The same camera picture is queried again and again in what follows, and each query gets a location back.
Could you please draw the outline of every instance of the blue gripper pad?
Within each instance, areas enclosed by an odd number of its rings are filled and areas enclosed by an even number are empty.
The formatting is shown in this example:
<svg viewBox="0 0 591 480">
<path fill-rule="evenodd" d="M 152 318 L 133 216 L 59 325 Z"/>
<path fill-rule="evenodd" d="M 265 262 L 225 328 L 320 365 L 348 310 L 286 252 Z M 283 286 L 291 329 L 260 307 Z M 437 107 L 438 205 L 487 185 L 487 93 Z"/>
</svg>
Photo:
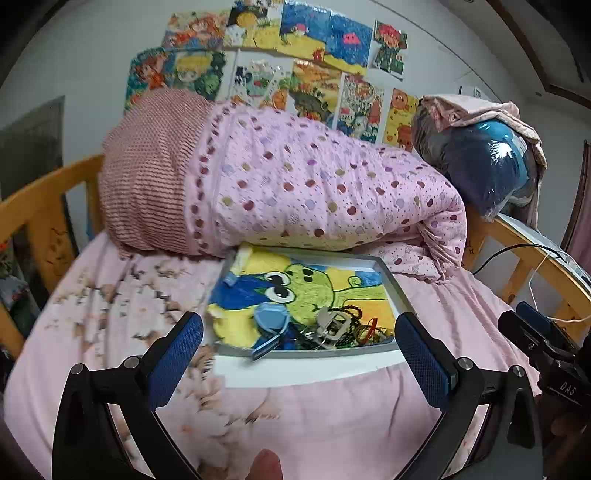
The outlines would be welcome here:
<svg viewBox="0 0 591 480">
<path fill-rule="evenodd" d="M 148 405 L 152 411 L 168 403 L 203 340 L 203 321 L 198 314 L 191 314 L 147 378 Z"/>
<path fill-rule="evenodd" d="M 440 340 L 428 334 L 412 313 L 403 313 L 398 316 L 394 332 L 396 343 L 421 387 L 425 399 L 432 407 L 444 410 L 457 378 L 457 372 L 453 366 L 454 357 Z M 436 356 L 443 357 L 442 360 L 446 365 L 442 365 Z"/>
<path fill-rule="evenodd" d="M 526 301 L 519 302 L 515 308 L 515 312 L 541 335 L 545 337 L 550 336 L 552 325 L 550 320 L 533 308 L 529 303 Z"/>
</svg>

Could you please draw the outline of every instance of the wall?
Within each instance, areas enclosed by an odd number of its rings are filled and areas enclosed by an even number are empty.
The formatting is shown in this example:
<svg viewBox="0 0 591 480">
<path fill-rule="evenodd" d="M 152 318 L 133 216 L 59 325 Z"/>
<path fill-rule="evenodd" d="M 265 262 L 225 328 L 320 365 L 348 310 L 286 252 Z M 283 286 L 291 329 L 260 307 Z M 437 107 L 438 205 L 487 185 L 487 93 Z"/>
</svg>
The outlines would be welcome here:
<svg viewBox="0 0 591 480">
<path fill-rule="evenodd" d="M 560 245 L 579 186 L 583 142 L 591 141 L 591 122 L 533 102 L 526 104 L 521 114 L 538 132 L 548 161 L 540 191 L 538 227 Z"/>
<path fill-rule="evenodd" d="M 498 59 L 437 0 L 384 0 L 383 5 L 372 0 L 311 3 L 367 25 L 373 25 L 377 17 L 409 33 L 404 81 L 396 84 L 384 72 L 375 72 L 372 80 L 415 95 L 455 93 L 462 84 L 475 85 L 491 99 L 523 101 Z M 33 38 L 2 85 L 0 128 L 65 95 L 64 163 L 99 152 L 102 138 L 122 116 L 130 60 L 137 52 L 160 44 L 170 14 L 231 4 L 231 0 L 71 0 Z M 233 55 L 228 53 L 220 97 L 228 92 Z M 70 192 L 68 200 L 74 232 L 83 247 L 87 241 L 83 187 Z"/>
</svg>

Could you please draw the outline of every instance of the blue plastic bag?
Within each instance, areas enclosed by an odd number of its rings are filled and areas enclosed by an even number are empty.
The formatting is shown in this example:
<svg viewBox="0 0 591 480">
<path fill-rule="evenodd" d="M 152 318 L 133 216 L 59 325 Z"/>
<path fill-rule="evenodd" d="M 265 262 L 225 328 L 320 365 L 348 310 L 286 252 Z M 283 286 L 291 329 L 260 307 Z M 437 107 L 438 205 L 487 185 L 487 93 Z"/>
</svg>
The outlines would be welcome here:
<svg viewBox="0 0 591 480">
<path fill-rule="evenodd" d="M 527 204 L 524 196 L 529 195 L 532 176 L 524 161 L 528 145 L 503 122 L 488 120 L 438 132 L 420 106 L 413 120 L 413 144 L 484 218 L 492 221 L 510 199 Z"/>
</svg>

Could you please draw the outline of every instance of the pink fabric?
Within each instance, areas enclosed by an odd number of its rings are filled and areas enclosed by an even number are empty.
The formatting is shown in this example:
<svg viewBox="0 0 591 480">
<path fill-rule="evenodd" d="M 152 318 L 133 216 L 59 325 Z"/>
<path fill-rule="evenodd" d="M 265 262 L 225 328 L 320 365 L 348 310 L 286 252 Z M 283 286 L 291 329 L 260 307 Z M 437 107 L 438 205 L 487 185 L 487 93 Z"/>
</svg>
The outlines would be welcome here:
<svg viewBox="0 0 591 480">
<path fill-rule="evenodd" d="M 448 127 L 465 127 L 485 120 L 496 119 L 507 124 L 529 142 L 537 166 L 537 188 L 527 205 L 513 206 L 511 216 L 537 230 L 540 186 L 548 164 L 542 150 L 542 140 L 533 128 L 519 118 L 517 106 L 513 102 L 495 103 L 452 93 L 425 95 L 421 102 L 429 111 L 438 131 Z"/>
<path fill-rule="evenodd" d="M 464 205 L 442 175 L 319 122 L 157 89 L 104 147 L 105 221 L 127 251 L 363 245 L 392 271 L 432 280 L 462 259 Z"/>
<path fill-rule="evenodd" d="M 122 252 L 187 253 L 184 177 L 211 105 L 188 90 L 152 90 L 106 137 L 100 199 Z"/>
<path fill-rule="evenodd" d="M 460 265 L 466 215 L 454 187 L 400 148 L 347 138 L 273 109 L 214 107 L 186 177 L 192 253 L 243 241 L 380 256 L 438 279 Z"/>
<path fill-rule="evenodd" d="M 105 233 L 76 259 L 37 320 L 5 392 L 6 423 L 42 475 L 51 476 L 53 430 L 72 365 L 110 368 L 144 353 L 185 310 L 204 311 L 221 265 L 166 255 L 121 260 Z M 496 329 L 509 306 L 469 272 L 439 282 L 395 278 L 453 355 L 501 371 L 520 364 L 537 393 L 536 372 Z M 266 447 L 279 455 L 286 480 L 391 479 L 439 416 L 405 364 L 315 384 L 233 389 L 213 375 L 212 363 L 212 350 L 203 346 L 158 410 L 204 478 L 244 478 Z M 125 423 L 113 414 L 134 465 L 146 471 Z M 450 471 L 466 460 L 483 415 L 480 408 Z"/>
</svg>

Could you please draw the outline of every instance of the wooden bed frame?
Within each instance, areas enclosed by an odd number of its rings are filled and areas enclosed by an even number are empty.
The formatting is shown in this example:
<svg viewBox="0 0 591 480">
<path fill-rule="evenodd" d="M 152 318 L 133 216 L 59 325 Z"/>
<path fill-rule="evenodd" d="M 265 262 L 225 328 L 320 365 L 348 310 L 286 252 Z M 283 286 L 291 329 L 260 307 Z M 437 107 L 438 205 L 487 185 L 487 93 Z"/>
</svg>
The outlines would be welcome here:
<svg viewBox="0 0 591 480">
<path fill-rule="evenodd" d="M 86 200 L 94 233 L 103 230 L 100 212 L 98 173 L 103 157 L 97 155 L 60 168 L 27 185 L 0 203 L 0 244 L 21 227 L 26 228 L 33 258 L 47 290 L 52 293 L 74 261 L 62 195 L 79 183 L 86 183 Z M 468 211 L 468 239 L 462 265 L 471 270 L 486 237 L 493 237 L 505 246 L 531 243 L 521 233 L 501 219 L 483 222 L 474 211 Z M 502 289 L 499 297 L 511 303 L 523 286 L 531 270 L 538 267 L 546 252 L 537 247 L 512 251 L 519 263 Z M 557 261 L 548 257 L 538 269 L 550 285 L 563 297 L 554 317 L 561 319 L 585 318 L 591 314 L 591 296 Z M 564 329 L 575 340 L 581 340 L 588 322 L 563 323 Z M 6 308 L 0 303 L 0 343 L 17 358 L 24 338 L 19 333 Z"/>
</svg>

